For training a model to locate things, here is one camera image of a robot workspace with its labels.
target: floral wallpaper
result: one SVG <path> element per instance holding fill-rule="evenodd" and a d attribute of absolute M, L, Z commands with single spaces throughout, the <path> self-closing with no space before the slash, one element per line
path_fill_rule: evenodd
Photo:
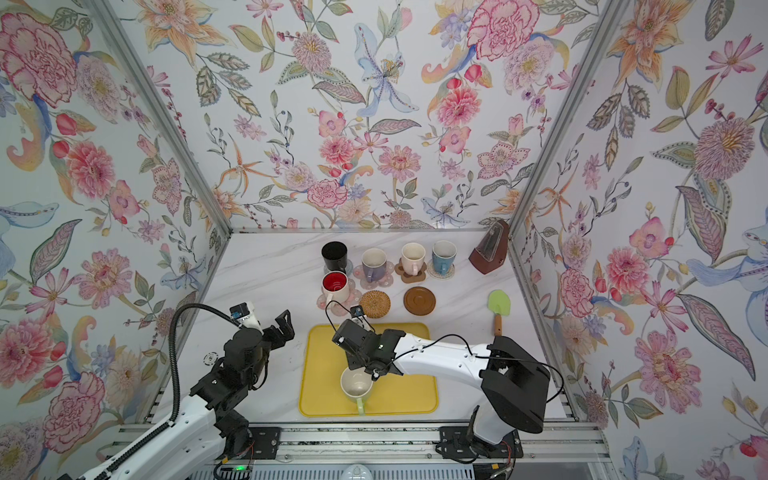
<path fill-rule="evenodd" d="M 246 231 L 509 218 L 601 11 L 599 0 L 113 6 Z"/>
<path fill-rule="evenodd" d="M 513 244 L 627 480 L 768 478 L 761 0 L 633 0 Z"/>
<path fill-rule="evenodd" d="M 104 460 L 226 239 L 93 27 L 79 1 L 0 2 L 2 480 Z"/>

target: wooden spatula handle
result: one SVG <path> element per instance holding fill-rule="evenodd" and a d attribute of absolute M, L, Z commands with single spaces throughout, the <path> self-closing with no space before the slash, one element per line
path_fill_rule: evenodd
<path fill-rule="evenodd" d="M 502 316 L 498 313 L 493 317 L 493 334 L 495 336 L 502 335 Z"/>

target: green spatula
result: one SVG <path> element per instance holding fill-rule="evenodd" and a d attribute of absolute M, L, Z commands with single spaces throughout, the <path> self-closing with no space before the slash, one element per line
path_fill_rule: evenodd
<path fill-rule="evenodd" d="M 509 296 L 501 290 L 494 290 L 488 295 L 488 308 L 495 313 L 493 317 L 493 334 L 502 334 L 502 315 L 509 315 Z"/>

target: peony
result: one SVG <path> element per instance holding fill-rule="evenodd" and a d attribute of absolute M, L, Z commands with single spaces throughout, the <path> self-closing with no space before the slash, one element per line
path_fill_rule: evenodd
<path fill-rule="evenodd" d="M 705 179 L 728 180 L 740 172 L 752 155 L 754 127 L 743 118 L 705 127 L 696 144 L 696 173 Z"/>
<path fill-rule="evenodd" d="M 552 55 L 552 44 L 538 37 L 507 57 L 504 63 L 504 87 L 507 93 L 526 88 L 539 80 L 547 71 Z"/>
<path fill-rule="evenodd" d="M 608 254 L 608 279 L 623 293 L 639 293 L 648 283 L 648 264 L 631 247 L 614 248 Z"/>
<path fill-rule="evenodd" d="M 77 382 L 66 382 L 51 400 L 45 417 L 45 448 L 57 453 L 71 449 L 85 437 L 101 415 L 104 382 L 83 372 Z"/>
<path fill-rule="evenodd" d="M 109 306 L 111 296 L 119 297 L 131 291 L 128 280 L 133 276 L 130 270 L 123 271 L 131 266 L 127 257 L 118 255 L 118 249 L 107 250 L 107 254 L 93 252 L 93 263 L 87 260 L 82 267 L 88 273 L 76 275 L 72 283 L 80 285 L 80 296 L 86 300 L 94 297 L 93 308 L 105 308 Z"/>
<path fill-rule="evenodd" d="M 342 135 L 328 137 L 320 147 L 320 156 L 333 165 L 344 165 L 354 153 L 355 145 L 349 138 Z"/>
<path fill-rule="evenodd" d="M 594 290 L 586 276 L 576 269 L 569 268 L 560 275 L 560 282 L 563 303 L 575 316 L 584 318 L 592 313 L 594 305 L 590 300 Z"/>
<path fill-rule="evenodd" d="M 68 102 L 77 85 L 76 65 L 61 35 L 25 13 L 4 14 L 0 30 L 0 67 L 16 90 L 53 108 Z"/>
<path fill-rule="evenodd" d="M 531 37 L 538 15 L 531 0 L 484 0 L 472 16 L 467 46 L 476 45 L 478 60 L 509 56 Z"/>
<path fill-rule="evenodd" d="M 78 60 L 78 93 L 107 121 L 117 123 L 120 91 L 107 65 L 96 57 L 82 55 Z"/>
<path fill-rule="evenodd" d="M 570 268 L 583 270 L 591 250 L 592 240 L 574 233 L 563 243 L 563 260 Z"/>
<path fill-rule="evenodd" d="M 298 37 L 293 42 L 291 52 L 296 57 L 296 61 L 310 73 L 323 73 L 331 66 L 331 51 L 326 41 L 316 33 L 305 33 Z"/>
<path fill-rule="evenodd" d="M 41 320 L 22 318 L 6 323 L 0 333 L 0 382 L 10 389 L 14 382 L 26 383 L 40 372 L 48 361 L 54 342 L 51 331 Z"/>
<path fill-rule="evenodd" d="M 321 208 L 334 208 L 343 204 L 347 197 L 346 187 L 328 178 L 315 183 L 306 193 L 307 200 Z"/>
<path fill-rule="evenodd" d="M 466 125 L 480 112 L 482 100 L 470 87 L 454 88 L 442 99 L 438 120 L 446 127 Z"/>
<path fill-rule="evenodd" d="M 112 157 L 92 141 L 78 142 L 67 154 L 67 174 L 83 195 L 104 198 L 114 182 Z"/>
<path fill-rule="evenodd" d="M 677 336 L 672 330 L 666 336 L 654 330 L 648 334 L 648 343 L 638 338 L 636 344 L 634 355 L 643 361 L 640 390 L 655 393 L 656 403 L 662 407 L 669 396 L 670 407 L 677 413 L 685 413 L 691 403 L 701 406 L 701 392 L 694 386 L 701 381 L 701 370 L 688 365 L 690 350 L 675 351 Z"/>
<path fill-rule="evenodd" d="M 664 241 L 666 238 L 667 231 L 661 220 L 659 217 L 653 217 L 629 236 L 629 244 L 646 258 L 658 258 L 670 252 Z"/>

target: yellow mat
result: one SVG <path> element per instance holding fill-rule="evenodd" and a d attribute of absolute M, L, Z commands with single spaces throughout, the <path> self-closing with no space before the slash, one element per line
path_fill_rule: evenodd
<path fill-rule="evenodd" d="M 429 329 L 423 323 L 374 323 L 377 332 L 399 329 L 423 339 Z M 344 350 L 331 341 L 330 325 L 310 330 L 304 359 L 299 411 L 307 417 L 358 416 L 357 406 L 344 396 L 339 381 L 347 367 Z M 432 413 L 437 409 L 437 383 L 427 375 L 383 376 L 373 385 L 366 402 L 367 415 Z"/>

